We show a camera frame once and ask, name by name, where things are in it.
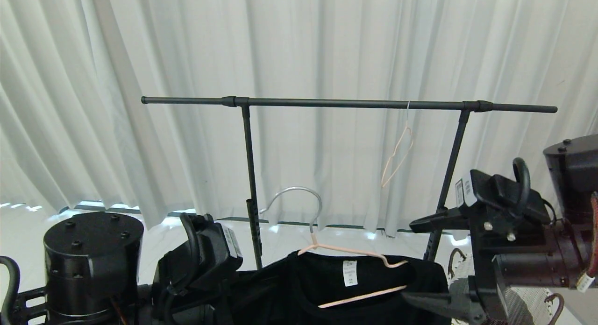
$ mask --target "black t-shirt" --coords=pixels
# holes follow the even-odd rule
[[[318,307],[401,285],[406,285],[403,291],[448,292],[440,265],[403,256],[387,259],[408,263],[387,268],[376,257],[295,251],[262,270],[241,272],[228,299],[232,320],[235,325],[450,325],[450,318],[407,304],[401,291]]]

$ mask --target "white curtain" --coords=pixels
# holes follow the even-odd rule
[[[246,217],[241,110],[140,102],[237,95],[558,106],[472,114],[455,171],[512,177],[521,156],[555,202],[542,149],[598,132],[597,2],[0,0],[1,201],[124,202],[149,227],[192,207]],[[321,225],[389,235],[435,212],[459,112],[251,110],[260,208],[303,185],[323,197]],[[407,116],[413,148],[382,189]],[[288,193],[266,218],[315,208]]]

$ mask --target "vertical support pole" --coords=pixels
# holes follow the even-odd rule
[[[455,165],[457,164],[457,157],[459,156],[461,142],[463,142],[463,134],[465,133],[465,127],[467,126],[467,121],[470,119],[470,113],[470,109],[461,110],[461,116],[459,116],[459,125],[457,126],[457,133],[455,133],[455,140],[453,141],[453,149],[450,152],[447,170],[444,174],[444,182],[442,182],[442,189],[440,190],[438,206],[436,206],[436,214],[447,211],[447,208],[444,206],[444,204],[447,201],[450,182],[453,179],[453,172],[455,171]],[[434,261],[436,259],[436,251],[438,251],[438,245],[440,244],[441,236],[442,230],[433,231],[430,234],[430,237],[427,240],[426,252],[423,255],[424,260]]]
[[[251,199],[247,199],[247,214],[251,228],[251,241],[254,245],[257,269],[262,268],[262,245],[260,238],[260,219],[258,217],[258,200],[256,190],[256,168],[254,165],[254,148],[251,140],[251,124],[249,120],[249,103],[241,104],[243,112],[243,128],[245,129],[245,150],[247,152],[247,168],[249,170],[249,190]]]

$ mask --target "neckline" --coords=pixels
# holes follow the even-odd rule
[[[327,257],[326,255],[314,254],[314,253],[305,253],[301,256],[312,256],[312,257]],[[343,259],[350,260],[350,261],[358,261],[359,259],[363,259],[367,256],[333,256],[336,259]],[[402,259],[407,259],[403,256],[394,256]],[[385,300],[379,304],[368,305],[368,306],[359,306],[355,308],[320,308],[316,304],[310,302],[305,296],[303,289],[301,288],[301,282],[299,281],[299,271],[297,270],[297,262],[299,261],[299,255],[297,255],[297,251],[290,254],[291,259],[291,270],[290,270],[290,281],[291,281],[291,293],[293,298],[299,304],[299,306],[308,314],[318,318],[326,318],[326,319],[340,319],[340,318],[351,318],[351,317],[360,317],[366,316],[368,314],[387,314],[390,313],[392,310],[395,310],[397,307],[406,305],[405,300],[403,299],[401,292],[402,291],[411,291],[414,283],[417,282],[417,270],[414,269],[416,273],[416,277],[407,283],[407,287],[400,291],[396,291],[391,293],[392,297],[390,299]],[[405,269],[404,266],[413,266],[410,262],[396,268],[396,270]]]

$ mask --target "black cable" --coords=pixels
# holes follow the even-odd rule
[[[189,242],[189,255],[191,257],[191,263],[189,272],[187,272],[185,278],[183,278],[183,280],[178,284],[178,287],[172,287],[173,291],[169,291],[170,293],[168,294],[166,302],[164,303],[164,321],[167,323],[167,325],[178,325],[178,323],[172,316],[172,302],[175,299],[178,291],[185,289],[189,284],[191,284],[191,282],[197,275],[197,271],[199,270],[199,261],[201,254],[199,249],[199,240],[197,239],[195,227],[193,227],[192,218],[188,214],[183,213],[181,214],[181,223],[185,228],[185,232]]]
[[[555,223],[557,223],[557,213],[555,212],[555,208],[548,202],[548,200],[542,198],[542,202],[544,202],[544,204],[546,206],[548,206],[550,208],[550,210],[553,212],[553,225]]]
[[[513,171],[515,173],[515,179],[521,184],[521,191],[519,192],[519,199],[515,206],[515,217],[523,216],[523,212],[527,206],[527,200],[529,199],[529,193],[531,191],[531,181],[529,176],[529,170],[527,165],[522,158],[513,159]]]
[[[19,282],[21,282],[21,271],[19,265],[10,257],[0,256],[0,263],[8,268],[8,289],[4,303],[2,303],[2,316],[0,316],[0,323],[2,325],[13,325],[10,321],[10,315],[13,312],[14,303],[19,293]]]

